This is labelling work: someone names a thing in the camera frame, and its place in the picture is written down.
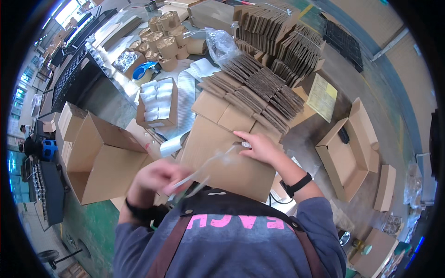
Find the black plastic pallet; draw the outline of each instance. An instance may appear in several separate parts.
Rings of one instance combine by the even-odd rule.
[[[356,39],[328,20],[324,27],[323,39],[350,61],[359,73],[363,71],[360,45]]]

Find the worker in black clothes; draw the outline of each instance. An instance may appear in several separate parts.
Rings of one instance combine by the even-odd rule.
[[[43,150],[42,141],[37,140],[37,142],[35,142],[33,138],[34,134],[32,133],[28,138],[26,138],[24,144],[19,145],[19,151],[25,153],[26,156],[29,157],[29,160],[31,161],[34,160],[33,156],[42,160],[42,150]]]

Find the black wristband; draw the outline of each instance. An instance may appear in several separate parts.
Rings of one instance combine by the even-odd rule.
[[[164,216],[169,212],[168,208],[166,208],[164,205],[154,205],[150,208],[142,209],[132,206],[128,202],[127,198],[125,198],[125,203],[137,220],[143,223],[148,223],[149,225],[150,222],[154,220],[153,226],[155,227],[157,227],[161,223],[161,221],[164,219]]]
[[[307,173],[307,175],[304,176],[304,178],[302,178],[299,182],[295,183],[292,186],[288,186],[287,184],[285,184],[283,182],[283,180],[280,181],[280,184],[284,188],[286,193],[289,195],[289,197],[293,198],[294,193],[297,192],[298,190],[302,189],[303,186],[308,184],[311,180],[312,180],[311,174]]]

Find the forearm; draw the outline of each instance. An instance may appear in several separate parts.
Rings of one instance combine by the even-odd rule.
[[[275,154],[271,165],[275,168],[278,174],[280,174],[284,183],[289,186],[301,181],[301,179],[307,175],[306,171],[301,169],[282,152]],[[324,197],[320,188],[314,181],[308,182],[302,189],[294,193],[294,200],[297,203],[314,197]]]
[[[153,206],[155,194],[156,193],[154,191],[144,189],[138,183],[133,182],[127,193],[127,201],[132,206],[141,209],[150,208]],[[123,204],[119,214],[118,224],[122,223],[133,223],[136,225],[142,224],[133,216],[126,203]]]

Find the apron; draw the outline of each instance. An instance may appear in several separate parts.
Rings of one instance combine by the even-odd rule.
[[[181,210],[179,220],[153,261],[146,278],[165,277],[174,254],[176,253],[176,249],[186,231],[187,225],[189,224],[191,217],[196,214],[230,214],[279,218],[294,229],[295,234],[303,247],[309,263],[309,268],[311,269],[312,277],[324,277],[321,261],[314,246],[307,237],[307,234],[295,221],[279,210],[241,195],[230,192],[225,192],[226,194],[224,195],[209,195],[209,193],[221,192],[225,191],[221,189],[201,190],[196,195],[184,199],[178,204]]]

